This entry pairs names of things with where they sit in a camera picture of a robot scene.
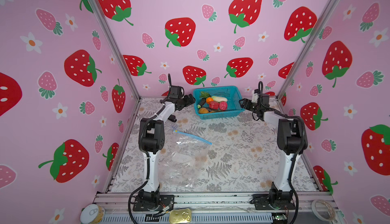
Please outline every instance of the pink wall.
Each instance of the pink wall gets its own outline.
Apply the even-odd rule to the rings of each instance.
[[[128,65],[130,72],[133,72],[134,83],[142,96],[160,96],[167,91],[167,83],[159,80],[164,78],[160,75],[168,73],[172,75],[173,83],[183,86],[186,91],[202,87],[203,84],[211,87],[212,79],[219,77],[218,86],[236,85],[243,95],[246,93],[250,95],[260,78],[265,84],[275,81],[275,86],[268,91],[277,93],[284,82],[284,78],[278,75],[279,71],[282,73],[285,66],[295,61],[303,46],[301,40],[293,42],[288,39],[294,36],[295,28],[298,30],[303,27],[307,30],[314,26],[314,16],[319,17],[327,2],[327,0],[282,0],[283,4],[275,8],[274,0],[99,1],[121,52],[123,55],[131,56],[127,57],[128,61],[134,58],[134,64]],[[117,5],[120,6],[120,13],[115,10]],[[301,8],[295,13],[295,10],[302,6],[309,10]],[[243,21],[246,22],[240,22],[235,17],[237,13],[241,13],[241,8],[245,8],[242,13],[245,15]],[[294,26],[292,27],[289,18],[293,12]],[[238,26],[234,33],[235,24],[244,27]],[[170,32],[178,34],[171,42],[165,35],[166,27],[169,30],[168,37],[171,37]],[[176,46],[175,41],[181,42],[182,46]],[[270,61],[273,64],[271,66],[269,57],[273,54],[277,54],[278,57]],[[241,66],[238,66],[238,71],[231,72],[236,77],[227,75],[228,62],[231,61],[229,65],[235,68],[232,60],[237,59],[235,60],[237,64],[242,60],[240,58],[245,57],[250,58],[250,60],[243,60],[243,62],[248,61],[245,65],[253,65],[249,66],[249,69],[245,69],[246,66],[240,69]],[[184,76],[183,68],[186,66],[196,67],[202,74],[193,70],[196,68],[190,68],[191,74]]]
[[[284,110],[289,114],[295,110],[307,119],[311,149],[305,154],[317,172],[320,167],[327,172],[324,188],[333,188],[333,197],[348,223],[390,223],[388,3],[390,0],[341,0],[326,24],[328,32],[315,42],[286,92]],[[361,24],[371,21],[373,26],[362,32]],[[311,73],[307,68],[310,61]],[[339,71],[331,73],[335,64]],[[322,87],[320,93],[317,85]],[[319,120],[319,112],[315,112],[319,108],[327,121]]]
[[[0,0],[2,223],[79,224],[81,208],[92,202],[97,191],[103,191],[109,173],[102,154],[106,155],[113,143],[120,143],[123,133],[119,130],[119,121],[123,121],[126,129],[134,108],[135,100],[131,99],[131,90],[118,64],[110,62],[112,52],[95,15],[84,5],[80,10],[79,4],[80,0]],[[54,33],[55,26],[50,24],[53,17],[39,11],[38,16],[43,17],[46,29],[36,15],[37,8],[50,12],[59,22],[62,29],[57,28],[62,31],[61,36]],[[95,39],[100,50],[92,41],[94,30],[100,36],[100,45]],[[65,62],[78,50],[85,52]],[[102,71],[97,72],[93,85],[92,81],[88,81],[93,72],[89,74],[83,68],[83,64],[90,61],[88,54],[95,61],[96,68]],[[71,66],[78,71],[68,74],[72,77],[73,73],[77,73],[76,80],[91,86],[72,80],[66,73]],[[49,80],[44,80],[44,84],[38,82],[42,74]],[[116,112],[112,101],[117,79],[126,95],[120,113]],[[101,85],[108,91],[107,102],[102,99]],[[50,90],[48,95],[52,97],[42,97],[43,89]],[[91,102],[94,111],[87,103],[89,107],[82,114],[79,108],[82,102]],[[100,123],[102,116],[106,118],[103,126]],[[95,139],[98,135],[102,135],[103,145],[96,153]],[[53,160],[53,157],[55,162],[38,168],[39,164]],[[92,184],[95,177],[99,178],[96,185]]]

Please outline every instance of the can lid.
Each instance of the can lid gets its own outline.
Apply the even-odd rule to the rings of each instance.
[[[80,221],[84,224],[89,224],[98,216],[99,207],[96,204],[91,204],[84,208],[80,215]]]

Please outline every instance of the pink wallpaper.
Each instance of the pink wallpaper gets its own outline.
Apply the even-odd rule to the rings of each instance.
[[[285,97],[345,221],[390,223],[390,0],[341,0]]]
[[[89,10],[0,0],[2,223],[79,224],[103,191],[135,100]]]
[[[277,93],[326,2],[99,0],[142,96],[166,92],[168,73],[188,92],[236,85],[250,95],[261,79]]]

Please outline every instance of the basket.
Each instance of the basket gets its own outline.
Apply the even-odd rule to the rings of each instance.
[[[219,113],[198,113],[198,107],[201,98],[199,98],[200,93],[204,91],[209,93],[212,96],[221,96],[227,98],[227,109],[226,111]],[[245,109],[241,108],[239,104],[239,100],[242,99],[240,92],[236,86],[223,86],[223,87],[215,87],[215,88],[201,88],[195,89],[193,92],[193,96],[196,99],[195,102],[195,113],[202,119],[212,119],[212,118],[229,118],[238,116],[241,112],[245,111]]]

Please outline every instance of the clear plastic bag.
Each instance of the clear plastic bag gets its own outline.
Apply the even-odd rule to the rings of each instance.
[[[165,184],[191,189],[207,160],[211,143],[176,130],[170,138],[165,140],[167,154],[159,163],[159,179]]]

